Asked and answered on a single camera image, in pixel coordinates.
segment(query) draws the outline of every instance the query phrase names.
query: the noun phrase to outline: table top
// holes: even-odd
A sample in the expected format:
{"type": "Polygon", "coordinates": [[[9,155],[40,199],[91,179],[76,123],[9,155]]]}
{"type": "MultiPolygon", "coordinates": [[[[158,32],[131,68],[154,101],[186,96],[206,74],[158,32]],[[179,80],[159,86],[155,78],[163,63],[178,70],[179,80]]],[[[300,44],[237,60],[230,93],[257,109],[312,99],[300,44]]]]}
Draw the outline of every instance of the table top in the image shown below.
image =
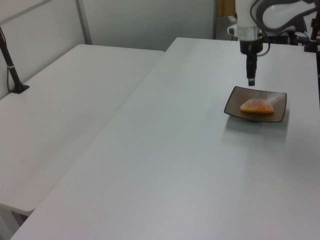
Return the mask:
{"type": "Polygon", "coordinates": [[[162,51],[78,45],[0,101],[0,207],[29,215],[162,51]]]}
{"type": "Polygon", "coordinates": [[[272,45],[257,67],[282,123],[224,113],[239,43],[177,38],[12,240],[318,240],[316,56],[272,45]]]}

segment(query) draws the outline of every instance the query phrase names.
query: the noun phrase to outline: square plate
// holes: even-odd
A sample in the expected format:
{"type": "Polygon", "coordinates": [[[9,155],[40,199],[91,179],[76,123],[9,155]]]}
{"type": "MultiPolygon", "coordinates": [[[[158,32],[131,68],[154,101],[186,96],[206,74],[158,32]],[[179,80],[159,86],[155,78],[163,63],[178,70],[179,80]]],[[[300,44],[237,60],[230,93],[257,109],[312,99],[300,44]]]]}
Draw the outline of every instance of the square plate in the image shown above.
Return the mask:
{"type": "Polygon", "coordinates": [[[286,106],[287,94],[285,92],[261,91],[235,86],[226,103],[224,113],[252,122],[280,123],[284,119],[286,106]],[[250,99],[266,100],[272,105],[273,113],[261,114],[241,111],[241,105],[250,99]]]}

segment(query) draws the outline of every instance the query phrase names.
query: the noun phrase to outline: cable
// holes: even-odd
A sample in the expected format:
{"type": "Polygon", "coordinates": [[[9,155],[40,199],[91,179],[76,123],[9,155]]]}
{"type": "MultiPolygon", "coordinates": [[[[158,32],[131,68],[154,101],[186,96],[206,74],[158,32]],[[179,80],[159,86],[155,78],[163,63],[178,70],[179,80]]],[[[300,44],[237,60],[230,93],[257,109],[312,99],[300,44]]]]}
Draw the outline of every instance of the cable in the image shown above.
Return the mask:
{"type": "Polygon", "coordinates": [[[9,88],[9,68],[6,68],[6,87],[8,88],[8,92],[11,93],[9,88]]]}
{"type": "MultiPolygon", "coordinates": [[[[5,34],[2,31],[1,27],[0,27],[0,34],[2,35],[2,37],[4,39],[5,46],[7,46],[7,40],[6,40],[5,34]]],[[[10,88],[9,88],[9,68],[8,67],[6,67],[6,87],[8,89],[8,92],[11,93],[10,88]]]]}
{"type": "Polygon", "coordinates": [[[268,35],[267,33],[265,32],[265,30],[262,29],[262,27],[260,26],[260,24],[257,22],[257,20],[254,18],[254,15],[252,14],[252,9],[255,7],[255,5],[259,2],[259,0],[256,0],[254,2],[254,4],[252,4],[251,8],[250,8],[250,16],[252,18],[252,20],[254,21],[254,23],[258,26],[258,28],[261,29],[263,35],[266,37],[266,40],[267,40],[267,43],[268,43],[268,49],[265,53],[263,54],[260,54],[260,55],[257,55],[257,57],[262,57],[264,55],[266,55],[269,51],[270,51],[270,47],[271,47],[271,44],[270,44],[270,41],[269,41],[269,38],[268,38],[268,35]]]}
{"type": "Polygon", "coordinates": [[[1,33],[2,37],[3,37],[3,39],[4,39],[5,45],[7,45],[6,36],[5,36],[4,32],[2,31],[2,28],[1,28],[1,27],[0,27],[0,33],[1,33]]]}

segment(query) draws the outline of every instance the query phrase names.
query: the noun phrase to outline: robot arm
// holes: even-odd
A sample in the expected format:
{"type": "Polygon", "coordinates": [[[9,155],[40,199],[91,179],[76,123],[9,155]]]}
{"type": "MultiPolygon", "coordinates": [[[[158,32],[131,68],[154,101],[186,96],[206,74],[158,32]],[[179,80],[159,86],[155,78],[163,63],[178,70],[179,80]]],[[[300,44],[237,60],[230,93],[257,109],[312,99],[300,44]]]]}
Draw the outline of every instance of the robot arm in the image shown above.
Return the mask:
{"type": "Polygon", "coordinates": [[[258,53],[266,32],[279,33],[295,18],[316,12],[320,0],[236,0],[237,37],[240,51],[247,56],[249,86],[255,85],[258,53]]]}

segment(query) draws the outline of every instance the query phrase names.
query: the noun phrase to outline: food item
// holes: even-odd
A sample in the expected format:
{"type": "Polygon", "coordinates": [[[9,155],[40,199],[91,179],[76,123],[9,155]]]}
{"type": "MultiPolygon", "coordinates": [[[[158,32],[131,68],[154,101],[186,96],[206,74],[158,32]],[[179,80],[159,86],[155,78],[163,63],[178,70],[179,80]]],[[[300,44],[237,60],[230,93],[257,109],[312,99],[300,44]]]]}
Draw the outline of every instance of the food item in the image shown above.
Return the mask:
{"type": "Polygon", "coordinates": [[[266,101],[260,98],[253,98],[246,101],[240,107],[240,110],[246,113],[272,114],[274,108],[266,101]]]}

